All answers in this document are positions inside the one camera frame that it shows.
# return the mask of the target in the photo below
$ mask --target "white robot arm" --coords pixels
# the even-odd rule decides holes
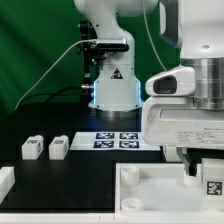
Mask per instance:
[[[145,0],[146,11],[151,12],[158,0]],[[97,34],[97,48],[105,50],[100,63],[100,75],[94,83],[94,100],[89,107],[106,117],[133,116],[142,107],[140,83],[134,74],[135,42],[130,33],[121,29],[117,16],[143,14],[140,0],[75,0],[77,9],[93,25]],[[121,52],[116,47],[125,48]]]
[[[181,47],[181,65],[146,83],[143,138],[176,147],[188,177],[202,163],[201,208],[224,210],[223,192],[209,188],[224,185],[223,0],[161,0],[160,13],[162,36]]]

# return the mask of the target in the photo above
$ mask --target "small white block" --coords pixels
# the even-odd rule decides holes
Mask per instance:
[[[49,146],[50,160],[63,160],[68,152],[68,148],[69,141],[67,136],[55,137]]]
[[[144,210],[144,205],[138,198],[126,198],[121,201],[121,209],[124,211],[140,211]]]
[[[189,176],[186,174],[186,171],[184,171],[184,183],[189,187],[199,187],[201,185],[201,176]]]
[[[223,173],[223,159],[202,159],[202,209],[224,210]]]
[[[15,183],[14,167],[2,167],[0,170],[0,204]]]
[[[36,160],[43,151],[44,138],[40,135],[29,137],[22,146],[23,160]]]
[[[177,155],[177,148],[173,146],[164,146],[163,152],[167,162],[181,162],[181,159]]]
[[[121,183],[123,186],[135,186],[139,183],[139,168],[135,166],[121,168]]]

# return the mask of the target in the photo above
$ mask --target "black tabletop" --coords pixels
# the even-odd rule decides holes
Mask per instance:
[[[110,119],[91,115],[79,103],[32,103],[0,123],[0,168],[15,167],[16,183],[0,212],[114,212],[116,163],[163,162],[160,151],[69,151],[63,161],[50,161],[48,146],[56,136],[70,143],[77,131],[141,130],[140,117]],[[44,137],[36,161],[22,160],[29,136]]]

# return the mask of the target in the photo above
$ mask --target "green screen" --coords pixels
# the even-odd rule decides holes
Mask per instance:
[[[162,61],[167,68],[176,66],[179,51],[168,46],[159,36],[158,7],[147,17]],[[73,0],[0,1],[0,120],[14,110],[20,97],[61,54],[81,39],[77,26],[80,20],[85,20],[85,17],[77,11]],[[118,18],[118,21],[136,40],[135,74],[145,83],[163,69],[152,52],[143,17]],[[31,94],[54,93],[67,86],[80,85],[82,60],[74,49]],[[93,77],[96,77],[96,71],[92,69]],[[46,97],[38,97],[27,102],[44,99]],[[72,100],[78,101],[79,98],[73,97]]]

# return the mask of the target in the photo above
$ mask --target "cable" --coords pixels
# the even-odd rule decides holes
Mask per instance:
[[[59,91],[57,91],[56,93],[52,94],[46,101],[45,103],[49,103],[52,99],[54,99],[56,96],[60,95],[60,93],[64,93],[66,91],[69,90],[73,90],[73,89],[82,89],[80,86],[71,86],[71,87],[66,87],[64,89],[61,89]]]
[[[32,92],[36,86],[50,73],[50,71],[61,61],[61,59],[71,50],[73,49],[76,45],[81,44],[81,43],[86,43],[86,42],[95,42],[96,39],[92,39],[92,40],[82,40],[82,41],[78,41],[75,44],[71,45],[62,55],[61,57],[42,75],[42,77],[33,85],[33,87],[31,87],[18,101],[18,103],[16,104],[15,110],[17,110],[18,105],[20,104],[20,102],[30,93]]]
[[[31,96],[28,96],[26,98],[24,98],[20,104],[18,105],[18,108],[27,100],[31,99],[31,98],[34,98],[34,97],[38,97],[38,96],[52,96],[54,95],[54,93],[39,93],[39,94],[34,94],[34,95],[31,95]],[[76,94],[57,94],[57,96],[75,96]]]
[[[142,0],[142,7],[143,7],[143,14],[144,14],[144,21],[145,21],[145,27],[146,27],[146,31],[147,31],[147,34],[148,34],[148,37],[149,37],[149,40],[150,40],[150,43],[152,45],[152,49],[154,51],[154,54],[156,55],[156,58],[159,62],[159,64],[162,66],[162,68],[164,69],[164,71],[167,71],[166,67],[164,66],[164,64],[162,63],[158,53],[157,53],[157,50],[156,50],[156,47],[154,45],[154,42],[153,42],[153,39],[152,39],[152,36],[151,36],[151,33],[150,33],[150,30],[149,30],[149,24],[148,24],[148,21],[147,21],[147,18],[146,18],[146,10],[145,10],[145,0]]]

